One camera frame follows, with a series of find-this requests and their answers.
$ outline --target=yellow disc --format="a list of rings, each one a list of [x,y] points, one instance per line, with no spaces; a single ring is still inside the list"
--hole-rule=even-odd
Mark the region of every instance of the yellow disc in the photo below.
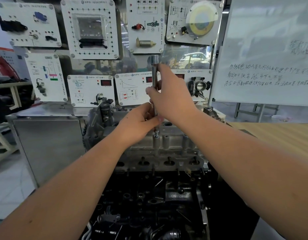
[[[189,14],[189,27],[195,35],[203,36],[211,31],[214,24],[215,12],[209,6],[198,6]]]

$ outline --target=whiteboard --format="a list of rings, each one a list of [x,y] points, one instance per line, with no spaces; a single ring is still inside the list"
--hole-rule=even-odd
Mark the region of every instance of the whiteboard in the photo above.
[[[211,97],[308,106],[308,0],[232,0]]]

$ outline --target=forearm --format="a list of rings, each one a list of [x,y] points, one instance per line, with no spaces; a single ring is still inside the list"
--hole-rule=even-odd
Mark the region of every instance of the forearm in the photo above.
[[[77,239],[124,152],[115,138],[106,137],[25,200],[0,225],[0,239]]]
[[[308,239],[308,160],[201,112],[190,121],[180,128],[232,189],[287,238]]]

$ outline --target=hand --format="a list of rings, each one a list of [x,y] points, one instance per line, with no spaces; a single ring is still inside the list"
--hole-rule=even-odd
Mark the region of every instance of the hand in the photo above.
[[[180,127],[181,121],[185,121],[186,116],[195,114],[198,109],[184,79],[177,77],[167,65],[159,64],[158,70],[161,73],[161,80],[158,82],[161,93],[153,87],[146,88],[149,101],[154,103],[160,115]]]
[[[162,116],[154,117],[152,104],[145,103],[132,109],[112,132],[117,136],[117,142],[127,149],[142,140],[155,126],[161,124]]]

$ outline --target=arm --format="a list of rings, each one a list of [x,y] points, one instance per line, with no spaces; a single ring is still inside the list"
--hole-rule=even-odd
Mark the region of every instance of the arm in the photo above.
[[[121,154],[163,121],[151,114],[150,103],[129,112],[110,135],[13,211],[0,224],[0,239],[78,239]]]
[[[279,233],[308,239],[308,159],[209,117],[196,109],[184,80],[164,65],[159,71],[161,93],[153,88],[146,92],[160,115],[188,135],[232,189]]]

